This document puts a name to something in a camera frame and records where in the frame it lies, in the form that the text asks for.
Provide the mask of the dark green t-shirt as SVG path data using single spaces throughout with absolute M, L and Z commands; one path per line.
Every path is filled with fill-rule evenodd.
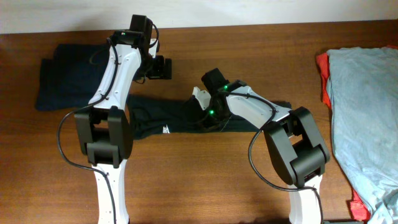
M 217 120 L 205 112 L 194 97 L 187 101 L 155 99 L 129 95 L 127 98 L 132 138 L 141 140 L 151 135 L 171 133 L 255 132 L 258 129 L 244 118 L 230 114 Z

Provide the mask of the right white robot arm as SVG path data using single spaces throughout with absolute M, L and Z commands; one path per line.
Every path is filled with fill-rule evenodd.
M 195 87 L 192 95 L 206 111 L 206 117 L 231 113 L 258 129 L 253 140 L 264 135 L 272 166 L 286 187 L 271 183 L 256 169 L 252 159 L 254 141 L 249 143 L 249 164 L 267 185 L 289 193 L 291 223 L 324 223 L 320 183 L 330 153 L 308 109 L 279 106 L 241 80 L 214 89 Z

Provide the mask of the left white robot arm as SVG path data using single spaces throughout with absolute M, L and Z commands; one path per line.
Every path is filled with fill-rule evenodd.
M 117 30 L 108 38 L 109 58 L 88 106 L 75 112 L 82 153 L 96 179 L 99 223 L 129 223 L 124 174 L 132 152 L 126 101 L 135 78 L 150 76 L 160 58 L 152 32 Z

